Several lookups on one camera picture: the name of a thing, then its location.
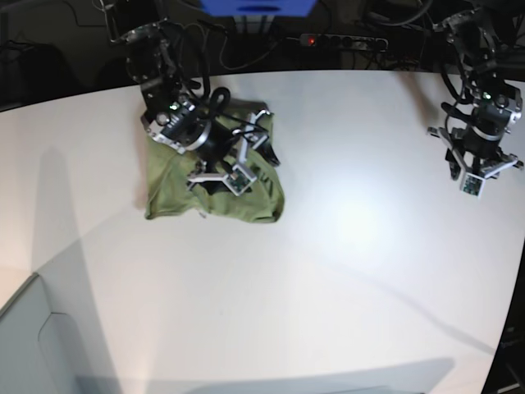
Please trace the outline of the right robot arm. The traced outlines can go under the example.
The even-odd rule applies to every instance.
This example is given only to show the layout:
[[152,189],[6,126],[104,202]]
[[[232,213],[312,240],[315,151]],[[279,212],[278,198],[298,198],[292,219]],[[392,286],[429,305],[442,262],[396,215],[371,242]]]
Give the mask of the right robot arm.
[[112,40],[128,46],[128,72],[146,106],[141,118],[145,132],[154,142],[196,159],[185,176],[188,190],[201,186],[211,195],[225,191],[235,196],[251,190],[260,178],[248,164],[251,152],[271,167],[279,166],[270,132],[259,123],[271,116],[267,108],[244,118],[229,114],[231,92],[211,88],[201,49],[196,55],[203,81],[185,77],[176,54],[188,38],[184,28],[158,16],[106,18]]

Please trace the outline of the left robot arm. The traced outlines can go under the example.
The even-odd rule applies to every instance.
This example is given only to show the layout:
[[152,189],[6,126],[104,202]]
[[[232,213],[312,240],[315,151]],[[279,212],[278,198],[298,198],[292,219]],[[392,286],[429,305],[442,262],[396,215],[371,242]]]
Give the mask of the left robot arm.
[[446,120],[460,120],[464,127],[430,127],[427,133],[447,148],[445,160],[452,180],[461,181],[461,191],[480,195],[489,179],[524,164],[514,154],[501,150],[500,142],[521,119],[523,99],[520,89],[506,83],[497,69],[500,40],[488,13],[481,7],[460,11],[432,26],[443,33],[454,49],[461,79],[460,90],[451,84],[446,71],[440,74],[454,98],[442,103]]

